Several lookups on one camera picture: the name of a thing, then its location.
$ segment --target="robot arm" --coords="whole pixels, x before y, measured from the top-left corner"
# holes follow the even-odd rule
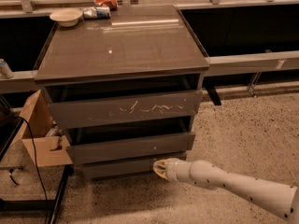
[[[153,168],[157,175],[170,182],[185,182],[206,189],[223,188],[290,224],[299,223],[297,187],[225,172],[208,161],[168,159],[156,161]]]

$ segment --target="drawer cabinet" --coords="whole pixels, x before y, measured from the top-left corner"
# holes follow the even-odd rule
[[[71,144],[69,157],[91,179],[148,173],[158,159],[185,158],[208,69],[172,6],[112,13],[108,21],[58,26],[36,75]]]

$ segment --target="floor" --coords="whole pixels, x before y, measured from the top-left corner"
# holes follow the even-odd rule
[[[218,89],[222,105],[204,93],[194,122],[196,140],[188,160],[274,182],[299,185],[299,82]],[[43,199],[35,167],[24,147],[12,146],[3,165],[24,166],[13,176],[0,171],[4,200]],[[48,196],[55,196],[62,167],[41,168]],[[44,212],[0,213],[1,224],[42,223]],[[224,189],[169,183],[155,174],[106,181],[86,180],[79,168],[69,177],[57,223],[286,223]]]

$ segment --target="drawer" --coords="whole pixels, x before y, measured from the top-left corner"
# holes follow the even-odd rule
[[[166,77],[142,77],[51,85],[45,87],[48,103],[90,101],[140,94],[196,91],[201,89],[201,74],[182,74]]]
[[[74,164],[115,161],[192,149],[195,133],[175,133],[72,146],[66,149]]]
[[[176,133],[184,134],[190,131],[191,122],[192,117],[175,117],[81,127],[64,131],[72,146],[85,146]]]
[[[130,159],[122,161],[104,161],[82,165],[82,172],[88,179],[104,179],[126,175],[144,174],[152,171],[153,163],[157,160],[179,158],[186,159],[186,153],[173,153],[169,155],[151,156],[143,159]]]
[[[49,104],[50,113],[63,129],[138,120],[194,116],[201,91],[177,91],[137,96]]]

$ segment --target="bowl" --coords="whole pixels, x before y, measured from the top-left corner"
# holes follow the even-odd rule
[[[71,27],[77,25],[78,19],[82,14],[82,11],[78,8],[63,8],[53,11],[50,14],[50,18],[63,27]]]

